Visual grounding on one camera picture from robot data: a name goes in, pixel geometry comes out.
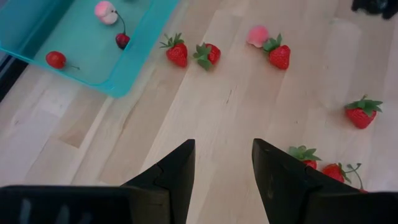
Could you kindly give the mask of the teal translucent plastic container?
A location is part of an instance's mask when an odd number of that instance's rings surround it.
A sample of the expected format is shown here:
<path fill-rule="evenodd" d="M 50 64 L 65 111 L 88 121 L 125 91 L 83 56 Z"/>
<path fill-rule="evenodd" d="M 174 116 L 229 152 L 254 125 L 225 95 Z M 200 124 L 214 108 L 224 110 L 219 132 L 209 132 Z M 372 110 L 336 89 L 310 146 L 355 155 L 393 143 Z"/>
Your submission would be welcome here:
<path fill-rule="evenodd" d="M 103 24 L 95 16 L 100 1 L 111 2 L 130 37 L 120 49 L 118 18 Z M 180 0 L 0 0 L 0 50 L 118 98 L 129 92 L 164 25 Z M 63 53 L 80 70 L 55 69 L 45 56 Z"/>

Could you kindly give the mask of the bright red plastic cherry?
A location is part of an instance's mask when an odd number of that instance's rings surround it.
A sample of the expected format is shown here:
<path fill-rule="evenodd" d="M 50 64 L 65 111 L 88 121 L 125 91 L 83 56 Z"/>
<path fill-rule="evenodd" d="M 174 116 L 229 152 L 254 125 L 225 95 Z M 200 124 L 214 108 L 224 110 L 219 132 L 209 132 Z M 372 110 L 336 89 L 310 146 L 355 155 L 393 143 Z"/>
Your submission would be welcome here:
<path fill-rule="evenodd" d="M 45 61 L 51 67 L 62 70 L 66 68 L 74 68 L 80 70 L 80 67 L 68 64 L 66 56 L 58 51 L 51 51 L 45 56 Z"/>

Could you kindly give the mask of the dark red plastic cherry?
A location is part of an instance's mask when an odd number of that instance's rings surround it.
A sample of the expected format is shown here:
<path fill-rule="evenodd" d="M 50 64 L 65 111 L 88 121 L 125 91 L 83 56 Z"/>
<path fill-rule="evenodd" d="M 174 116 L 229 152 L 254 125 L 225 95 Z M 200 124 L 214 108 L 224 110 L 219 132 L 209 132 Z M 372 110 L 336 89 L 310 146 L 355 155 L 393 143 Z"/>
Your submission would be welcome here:
<path fill-rule="evenodd" d="M 116 35 L 115 41 L 116 41 L 117 46 L 120 49 L 124 50 L 130 41 L 130 37 L 126 34 L 126 23 L 125 23 L 124 19 L 121 17 L 121 15 L 118 11 L 115 11 L 115 13 L 118 15 L 118 18 L 121 20 L 121 22 L 123 24 L 123 31 Z"/>

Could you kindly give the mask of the pink plastic peach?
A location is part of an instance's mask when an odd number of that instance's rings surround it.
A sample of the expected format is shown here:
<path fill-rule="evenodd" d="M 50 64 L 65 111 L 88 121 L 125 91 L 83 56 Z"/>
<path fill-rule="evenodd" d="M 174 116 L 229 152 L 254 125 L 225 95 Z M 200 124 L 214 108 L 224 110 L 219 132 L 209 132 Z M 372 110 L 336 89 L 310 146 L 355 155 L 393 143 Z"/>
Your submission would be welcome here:
<path fill-rule="evenodd" d="M 265 26 L 258 25 L 252 27 L 246 37 L 246 42 L 257 48 L 262 48 L 263 44 L 269 39 L 269 31 Z"/>
<path fill-rule="evenodd" d="M 100 1 L 95 6 L 95 16 L 106 25 L 114 24 L 118 19 L 116 8 L 109 1 Z"/>

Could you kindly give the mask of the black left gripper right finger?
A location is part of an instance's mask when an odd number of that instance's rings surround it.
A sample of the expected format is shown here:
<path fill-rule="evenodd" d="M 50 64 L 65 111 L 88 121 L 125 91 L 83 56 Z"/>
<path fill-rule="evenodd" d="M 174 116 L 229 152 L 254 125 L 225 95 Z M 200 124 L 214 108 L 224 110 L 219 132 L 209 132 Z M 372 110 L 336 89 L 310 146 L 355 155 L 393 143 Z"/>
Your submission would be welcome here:
<path fill-rule="evenodd" d="M 253 140 L 252 165 L 270 224 L 304 224 L 311 195 L 358 192 L 263 139 Z"/>

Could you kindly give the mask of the red plastic strawberry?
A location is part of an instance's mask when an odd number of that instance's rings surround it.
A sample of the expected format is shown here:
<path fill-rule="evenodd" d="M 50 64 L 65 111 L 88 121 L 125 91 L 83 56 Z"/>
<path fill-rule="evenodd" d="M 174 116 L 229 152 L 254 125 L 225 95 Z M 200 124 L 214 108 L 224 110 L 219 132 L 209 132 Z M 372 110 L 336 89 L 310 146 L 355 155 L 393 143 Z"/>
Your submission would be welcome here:
<path fill-rule="evenodd" d="M 319 157 L 315 155 L 317 150 L 315 148 L 307 148 L 306 146 L 294 147 L 290 146 L 288 153 L 296 158 L 297 160 L 303 162 L 306 166 L 313 169 L 317 169 L 317 162 L 321 161 Z"/>
<path fill-rule="evenodd" d="M 268 53 L 268 59 L 271 65 L 281 70 L 288 69 L 291 49 L 287 45 L 282 45 L 281 33 L 279 33 L 276 38 L 269 38 L 263 44 L 262 48 L 265 53 Z"/>
<path fill-rule="evenodd" d="M 188 62 L 188 50 L 183 39 L 181 39 L 181 33 L 175 34 L 173 37 L 169 37 L 164 34 L 167 39 L 166 42 L 160 42 L 160 48 L 166 48 L 166 57 L 176 66 L 185 68 Z"/>
<path fill-rule="evenodd" d="M 193 54 L 193 58 L 199 66 L 206 71 L 211 70 L 218 63 L 220 57 L 221 50 L 217 46 L 207 43 L 196 45 L 196 52 Z"/>
<path fill-rule="evenodd" d="M 329 164 L 322 169 L 322 173 L 335 179 L 339 182 L 351 183 L 351 180 L 346 176 L 346 172 L 342 169 L 341 163 L 338 164 Z"/>
<path fill-rule="evenodd" d="M 358 101 L 345 105 L 345 115 L 358 129 L 367 128 L 375 119 L 378 112 L 382 113 L 382 101 L 371 100 L 367 95 Z"/>

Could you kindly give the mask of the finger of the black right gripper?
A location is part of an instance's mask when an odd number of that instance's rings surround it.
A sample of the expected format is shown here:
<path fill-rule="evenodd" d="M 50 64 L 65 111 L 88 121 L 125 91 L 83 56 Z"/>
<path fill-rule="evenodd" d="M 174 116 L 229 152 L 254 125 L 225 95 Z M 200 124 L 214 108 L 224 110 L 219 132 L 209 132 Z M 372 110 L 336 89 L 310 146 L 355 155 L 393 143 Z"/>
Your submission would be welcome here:
<path fill-rule="evenodd" d="M 396 13 L 398 13 L 398 0 L 388 0 L 384 9 L 384 19 L 391 19 Z"/>
<path fill-rule="evenodd" d="M 353 0 L 352 11 L 362 10 L 368 14 L 381 14 L 387 7 L 387 0 Z"/>

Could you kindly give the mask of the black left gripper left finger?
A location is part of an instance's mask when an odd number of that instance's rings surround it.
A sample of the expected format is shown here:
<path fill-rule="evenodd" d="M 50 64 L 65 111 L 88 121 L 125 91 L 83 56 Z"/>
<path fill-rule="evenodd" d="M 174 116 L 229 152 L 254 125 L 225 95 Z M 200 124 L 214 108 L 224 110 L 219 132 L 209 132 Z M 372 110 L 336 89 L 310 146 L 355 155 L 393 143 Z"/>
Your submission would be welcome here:
<path fill-rule="evenodd" d="M 131 191 L 133 224 L 186 224 L 195 179 L 195 140 L 188 139 L 122 186 Z"/>

